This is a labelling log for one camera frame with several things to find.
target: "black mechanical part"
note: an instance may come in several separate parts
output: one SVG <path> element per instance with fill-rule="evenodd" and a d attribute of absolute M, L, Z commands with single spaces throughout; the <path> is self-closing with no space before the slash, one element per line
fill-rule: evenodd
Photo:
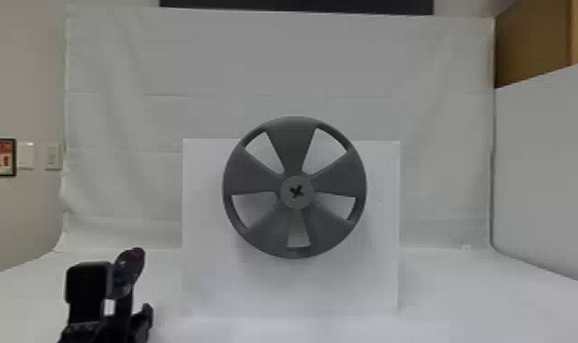
<path fill-rule="evenodd" d="M 144 304 L 132 315 L 133 290 L 145 264 L 141 248 L 126 250 L 110 262 L 73 265 L 66 272 L 67 326 L 60 343 L 145 343 L 153 326 L 153 308 Z M 115 312 L 104 316 L 106 300 Z"/>
<path fill-rule="evenodd" d="M 314 174 L 303 164 L 315 130 L 336 139 L 345 154 Z M 260 134 L 267 134 L 284 172 L 276 173 L 257 160 L 246 147 Z M 281 117 L 249 132 L 233 149 L 223 175 L 222 197 L 235 230 L 255 248 L 277 257 L 298 259 L 320 255 L 340 244 L 355 228 L 366 204 L 366 171 L 351 141 L 332 126 L 307 117 Z M 272 210 L 247 226 L 236 212 L 234 195 L 274 192 Z M 315 195 L 330 193 L 352 197 L 353 208 L 342 218 L 325 208 Z M 310 244 L 288 246 L 289 217 L 301 216 Z"/>

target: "fan blade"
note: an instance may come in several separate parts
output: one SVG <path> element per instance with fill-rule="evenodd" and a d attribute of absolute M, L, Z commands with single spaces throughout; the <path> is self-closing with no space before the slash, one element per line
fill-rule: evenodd
<path fill-rule="evenodd" d="M 332 213 L 320 203 L 313 203 L 304 208 L 302 216 L 314 254 L 333 248 L 353 229 L 353 225 L 348 220 Z"/>
<path fill-rule="evenodd" d="M 243 232 L 252 245 L 271 255 L 283 255 L 289 242 L 289 210 L 277 202 L 273 209 Z"/>
<path fill-rule="evenodd" d="M 312 176 L 315 192 L 354 198 L 366 196 L 366 172 L 355 148 Z"/>
<path fill-rule="evenodd" d="M 310 118 L 288 117 L 275 120 L 264 128 L 283 163 L 285 174 L 294 176 L 302 173 L 317 125 L 318 121 Z"/>
<path fill-rule="evenodd" d="M 242 145 L 232 152 L 225 167 L 223 187 L 231 195 L 278 192 L 283 178 L 255 159 Z"/>

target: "white table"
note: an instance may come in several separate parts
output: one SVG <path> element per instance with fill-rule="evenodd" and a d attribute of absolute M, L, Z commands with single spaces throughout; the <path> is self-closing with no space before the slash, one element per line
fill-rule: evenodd
<path fill-rule="evenodd" d="M 50 253 L 0 273 L 0 343 L 56 342 L 66 269 L 118 252 Z M 151 343 L 578 342 L 578 282 L 492 251 L 405 249 L 396 317 L 285 320 L 177 316 L 180 256 L 148 251 L 137 283 L 136 302 L 156 310 Z"/>

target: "wall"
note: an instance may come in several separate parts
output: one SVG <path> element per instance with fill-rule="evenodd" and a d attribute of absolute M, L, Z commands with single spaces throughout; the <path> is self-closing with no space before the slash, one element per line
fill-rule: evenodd
<path fill-rule="evenodd" d="M 69 0 L 73 5 L 156 5 L 157 0 Z M 510 0 L 438 0 L 445 16 L 488 16 Z M 63 137 L 65 0 L 0 0 L 0 136 Z M 0 270 L 48 252 L 61 227 L 59 173 L 0 180 Z"/>

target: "gray fan wheel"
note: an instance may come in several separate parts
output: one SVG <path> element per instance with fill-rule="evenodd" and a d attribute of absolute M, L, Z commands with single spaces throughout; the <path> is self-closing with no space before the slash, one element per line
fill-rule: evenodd
<path fill-rule="evenodd" d="M 320 129 L 345 148 L 340 158 L 314 174 L 303 170 L 304 159 L 315 130 Z M 284 166 L 278 174 L 254 158 L 247 145 L 260 134 L 268 135 Z M 277 200 L 260 220 L 246 226 L 236 212 L 232 196 L 274 192 Z M 347 218 L 331 212 L 315 194 L 330 193 L 355 198 Z M 249 244 L 282 258 L 320 255 L 340 244 L 355 228 L 366 204 L 366 171 L 350 140 L 330 125 L 307 117 L 282 117 L 249 132 L 233 149 L 223 175 L 225 212 Z M 289 247 L 289 217 L 299 213 L 310 240 L 304 247 Z"/>

